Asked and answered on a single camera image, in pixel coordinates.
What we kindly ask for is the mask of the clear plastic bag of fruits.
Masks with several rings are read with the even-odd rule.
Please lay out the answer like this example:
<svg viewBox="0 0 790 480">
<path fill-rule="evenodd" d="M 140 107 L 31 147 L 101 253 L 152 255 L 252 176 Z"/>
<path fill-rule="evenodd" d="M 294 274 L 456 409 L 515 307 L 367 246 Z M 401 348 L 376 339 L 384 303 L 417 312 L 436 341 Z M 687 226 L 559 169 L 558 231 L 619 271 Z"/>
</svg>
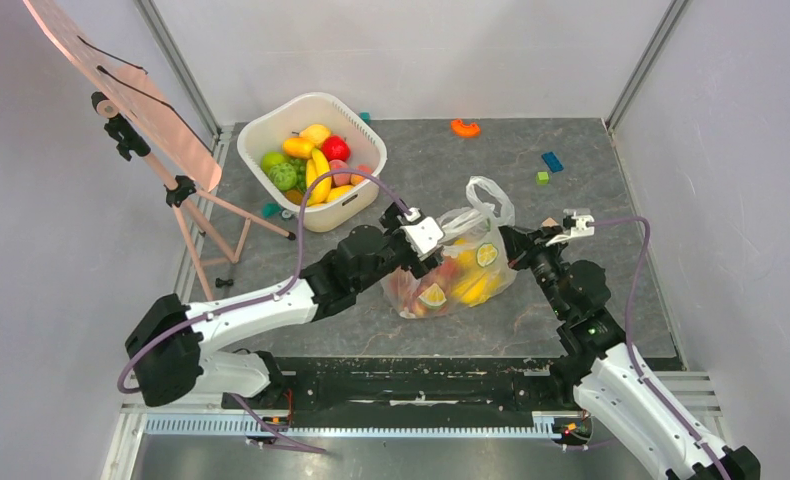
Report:
<svg viewBox="0 0 790 480">
<path fill-rule="evenodd" d="M 385 297 L 396 313 L 425 319 L 458 313 L 506 290 L 516 272 L 508 258 L 500 228 L 515 221 L 515 208 L 493 180 L 473 176 L 466 185 L 467 207 L 438 218 L 443 261 L 417 279 L 398 270 L 382 281 Z"/>
</svg>

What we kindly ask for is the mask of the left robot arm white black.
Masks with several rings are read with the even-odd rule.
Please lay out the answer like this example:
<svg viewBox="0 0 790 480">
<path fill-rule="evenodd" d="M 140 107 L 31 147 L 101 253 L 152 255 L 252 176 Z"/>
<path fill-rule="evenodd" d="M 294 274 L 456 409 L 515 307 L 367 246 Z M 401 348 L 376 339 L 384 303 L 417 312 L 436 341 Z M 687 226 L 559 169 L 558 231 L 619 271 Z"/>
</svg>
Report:
<svg viewBox="0 0 790 480">
<path fill-rule="evenodd" d="M 120 389 L 140 394 L 148 407 L 193 393 L 238 394 L 273 407 L 285 394 L 274 363 L 264 353 L 232 354 L 227 346 L 332 317 L 398 270 L 421 278 L 441 264 L 443 238 L 434 218 L 391 204 L 379 226 L 354 228 L 320 260 L 273 286 L 191 304 L 164 295 L 125 342 L 129 361 Z"/>
</svg>

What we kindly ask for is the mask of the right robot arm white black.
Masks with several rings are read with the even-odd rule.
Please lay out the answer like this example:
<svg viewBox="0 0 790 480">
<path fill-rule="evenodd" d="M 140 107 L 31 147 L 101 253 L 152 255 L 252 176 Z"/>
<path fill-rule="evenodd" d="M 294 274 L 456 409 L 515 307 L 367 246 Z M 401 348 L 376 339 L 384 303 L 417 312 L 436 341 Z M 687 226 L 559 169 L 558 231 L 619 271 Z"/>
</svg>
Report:
<svg viewBox="0 0 790 480">
<path fill-rule="evenodd" d="M 758 479 L 746 446 L 730 447 L 667 390 L 608 311 L 603 267 L 568 262 L 561 227 L 500 229 L 509 266 L 534 276 L 560 322 L 566 351 L 549 368 L 548 392 L 562 408 L 595 416 L 654 479 Z"/>
</svg>

